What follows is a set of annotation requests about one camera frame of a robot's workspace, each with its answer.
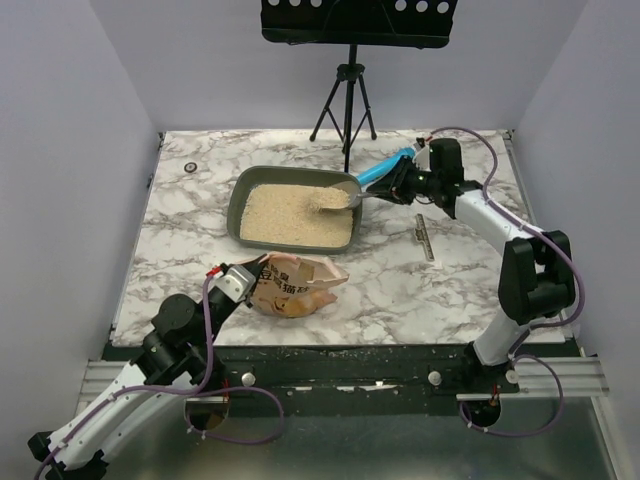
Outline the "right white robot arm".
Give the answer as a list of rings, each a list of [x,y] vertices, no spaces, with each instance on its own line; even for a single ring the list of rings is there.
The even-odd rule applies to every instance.
[[[454,138],[423,139],[358,175],[368,196],[398,205],[420,197],[471,228],[502,258],[500,308],[471,344],[475,358],[460,367],[460,379],[480,392],[496,380],[494,366],[513,356],[528,334],[551,327],[551,318],[576,300],[577,275],[569,238],[543,231],[494,202],[487,186],[465,177],[462,149]]]

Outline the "grey bag clip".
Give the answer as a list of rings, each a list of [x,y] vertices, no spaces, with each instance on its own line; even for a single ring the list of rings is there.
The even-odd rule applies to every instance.
[[[426,260],[433,262],[435,260],[434,252],[431,246],[430,238],[426,230],[426,224],[422,214],[415,215],[416,226],[414,229],[414,237],[421,244]]]

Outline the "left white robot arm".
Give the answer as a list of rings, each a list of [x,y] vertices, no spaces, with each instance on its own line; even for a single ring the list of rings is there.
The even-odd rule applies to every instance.
[[[28,441],[40,465],[36,478],[103,477],[116,445],[174,400],[214,395],[230,398],[214,341],[223,323],[249,304],[268,255],[210,270],[202,298],[167,297],[152,318],[141,353],[124,365],[109,386],[64,426]]]

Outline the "silver metal scoop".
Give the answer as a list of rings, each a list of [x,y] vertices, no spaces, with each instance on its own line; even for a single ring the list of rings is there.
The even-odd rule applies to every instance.
[[[320,211],[346,211],[357,208],[361,202],[372,197],[364,192],[358,182],[340,182],[329,187],[321,187],[313,193],[310,205]]]

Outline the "pink cat litter bag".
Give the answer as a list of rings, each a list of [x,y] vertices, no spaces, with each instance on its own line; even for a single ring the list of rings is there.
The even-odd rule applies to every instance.
[[[329,257],[270,252],[260,264],[250,302],[265,315],[301,318],[335,302],[331,289],[349,280],[349,273]]]

